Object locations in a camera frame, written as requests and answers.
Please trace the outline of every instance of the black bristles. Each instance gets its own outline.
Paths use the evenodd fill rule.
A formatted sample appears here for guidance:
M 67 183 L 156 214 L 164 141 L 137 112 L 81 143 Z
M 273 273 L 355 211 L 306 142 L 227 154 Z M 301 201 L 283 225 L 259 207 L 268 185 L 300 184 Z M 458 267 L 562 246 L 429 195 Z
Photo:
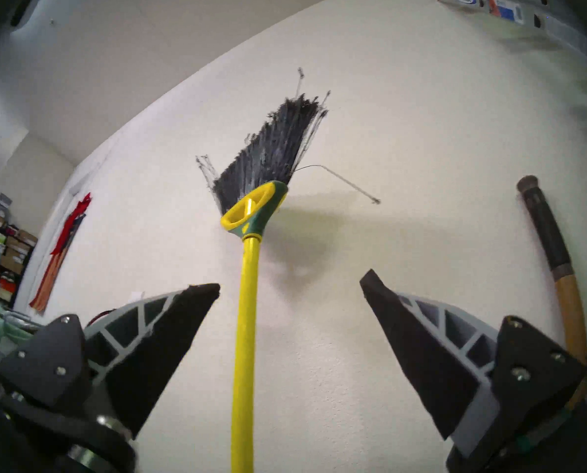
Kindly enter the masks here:
M 313 101 L 304 95 L 292 100 L 286 98 L 277 111 L 268 115 L 269 122 L 249 138 L 245 149 L 220 177 L 209 179 L 207 172 L 214 171 L 208 158 L 198 158 L 221 213 L 225 214 L 237 201 L 264 183 L 289 183 L 326 113 L 317 97 Z

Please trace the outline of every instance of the black rubber grip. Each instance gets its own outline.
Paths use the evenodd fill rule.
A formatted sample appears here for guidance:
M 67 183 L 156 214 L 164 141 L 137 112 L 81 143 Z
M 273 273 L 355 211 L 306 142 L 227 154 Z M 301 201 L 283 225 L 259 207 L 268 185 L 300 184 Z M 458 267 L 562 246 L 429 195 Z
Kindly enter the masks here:
M 545 255 L 548 257 L 549 269 L 554 270 L 563 264 L 571 264 L 565 241 L 541 188 L 538 186 L 528 188 L 521 194 L 541 239 Z

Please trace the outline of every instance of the broom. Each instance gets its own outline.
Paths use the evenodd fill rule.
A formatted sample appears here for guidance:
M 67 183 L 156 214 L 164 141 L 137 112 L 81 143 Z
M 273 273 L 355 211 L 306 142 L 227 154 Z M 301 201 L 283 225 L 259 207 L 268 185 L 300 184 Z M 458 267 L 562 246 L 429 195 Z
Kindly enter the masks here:
M 318 103 L 317 97 L 308 100 L 296 93 L 269 114 L 269 121 L 249 137 L 245 149 L 220 177 L 207 156 L 197 157 L 222 214 L 221 225 L 243 241 L 232 395 L 232 473 L 254 469 L 254 332 L 263 231 L 285 199 L 287 183 L 326 114 L 324 102 Z

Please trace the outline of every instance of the bolt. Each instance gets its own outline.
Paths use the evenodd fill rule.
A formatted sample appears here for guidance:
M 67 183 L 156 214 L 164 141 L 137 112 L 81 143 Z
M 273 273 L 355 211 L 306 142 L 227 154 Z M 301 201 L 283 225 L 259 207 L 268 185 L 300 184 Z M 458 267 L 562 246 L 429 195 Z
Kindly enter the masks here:
M 510 370 L 512 376 L 514 376 L 518 382 L 528 382 L 530 381 L 530 372 L 522 368 L 521 366 L 517 366 L 516 368 L 512 368 Z
M 565 362 L 565 357 L 562 355 L 562 353 L 551 353 L 550 356 L 552 356 L 553 360 L 558 361 L 559 363 Z

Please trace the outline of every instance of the ceiling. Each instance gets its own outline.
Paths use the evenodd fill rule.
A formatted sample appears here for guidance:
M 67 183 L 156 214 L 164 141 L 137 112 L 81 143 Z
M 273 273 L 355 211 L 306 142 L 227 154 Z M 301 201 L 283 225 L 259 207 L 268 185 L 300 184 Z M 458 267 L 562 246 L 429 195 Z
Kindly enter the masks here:
M 78 164 L 182 80 L 320 1 L 39 0 L 0 31 L 0 168 L 26 131 Z

